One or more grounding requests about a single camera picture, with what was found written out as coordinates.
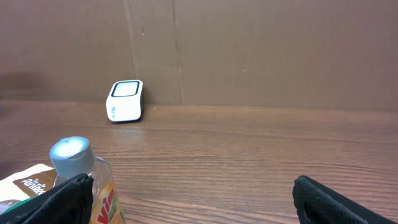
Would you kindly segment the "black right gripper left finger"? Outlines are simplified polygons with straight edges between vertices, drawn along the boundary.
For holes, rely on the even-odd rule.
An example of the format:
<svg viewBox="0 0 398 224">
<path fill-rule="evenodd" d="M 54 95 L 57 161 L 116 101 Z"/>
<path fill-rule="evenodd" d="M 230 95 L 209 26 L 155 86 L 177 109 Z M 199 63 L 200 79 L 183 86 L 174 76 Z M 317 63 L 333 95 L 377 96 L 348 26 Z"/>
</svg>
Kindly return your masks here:
<svg viewBox="0 0 398 224">
<path fill-rule="evenodd" d="M 88 224 L 94 179 L 78 174 L 1 215 L 1 224 Z"/>
</svg>

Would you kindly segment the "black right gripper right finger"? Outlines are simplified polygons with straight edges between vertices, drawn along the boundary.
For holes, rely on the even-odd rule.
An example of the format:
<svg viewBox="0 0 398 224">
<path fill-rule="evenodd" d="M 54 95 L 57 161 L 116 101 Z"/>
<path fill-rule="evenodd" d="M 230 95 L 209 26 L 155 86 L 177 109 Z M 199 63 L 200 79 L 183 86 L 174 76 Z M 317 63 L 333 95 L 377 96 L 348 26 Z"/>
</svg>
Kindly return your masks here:
<svg viewBox="0 0 398 224">
<path fill-rule="evenodd" d="M 305 175 L 292 196 L 300 224 L 395 224 Z"/>
</svg>

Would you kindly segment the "brown white snack packet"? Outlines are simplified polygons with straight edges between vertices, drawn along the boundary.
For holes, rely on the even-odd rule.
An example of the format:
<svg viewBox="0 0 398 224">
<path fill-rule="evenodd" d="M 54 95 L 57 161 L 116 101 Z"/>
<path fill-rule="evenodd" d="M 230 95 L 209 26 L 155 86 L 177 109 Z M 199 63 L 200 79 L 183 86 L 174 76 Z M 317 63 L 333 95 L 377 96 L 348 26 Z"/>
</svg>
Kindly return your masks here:
<svg viewBox="0 0 398 224">
<path fill-rule="evenodd" d="M 1 180 L 1 214 L 52 189 L 56 176 L 54 168 L 37 164 Z"/>
</svg>

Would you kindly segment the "yellow juice bottle silver cap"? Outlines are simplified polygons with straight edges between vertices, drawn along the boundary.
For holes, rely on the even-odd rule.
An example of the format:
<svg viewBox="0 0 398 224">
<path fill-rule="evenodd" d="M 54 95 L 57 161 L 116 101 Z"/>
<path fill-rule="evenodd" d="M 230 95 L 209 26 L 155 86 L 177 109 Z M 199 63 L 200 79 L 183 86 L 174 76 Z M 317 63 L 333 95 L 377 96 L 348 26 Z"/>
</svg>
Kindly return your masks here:
<svg viewBox="0 0 398 224">
<path fill-rule="evenodd" d="M 93 154 L 87 138 L 72 136 L 59 140 L 49 152 L 57 171 L 53 185 L 85 173 L 94 179 L 91 224 L 125 224 L 125 217 L 109 163 Z"/>
</svg>

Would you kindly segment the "green lid white jar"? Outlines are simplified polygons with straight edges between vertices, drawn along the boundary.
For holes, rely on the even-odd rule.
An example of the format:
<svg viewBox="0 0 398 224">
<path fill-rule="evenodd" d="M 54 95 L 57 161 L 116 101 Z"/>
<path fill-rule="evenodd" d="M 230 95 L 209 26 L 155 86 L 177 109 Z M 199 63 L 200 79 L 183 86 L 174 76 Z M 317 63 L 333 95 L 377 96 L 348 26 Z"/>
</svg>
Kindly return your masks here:
<svg viewBox="0 0 398 224">
<path fill-rule="evenodd" d="M 16 200 L 16 199 L 11 199 L 11 200 L 4 200 L 1 201 L 0 204 L 0 214 L 4 214 L 6 212 L 11 211 L 12 209 L 15 209 L 29 201 L 31 201 L 32 198 L 28 198 L 26 200 Z"/>
</svg>

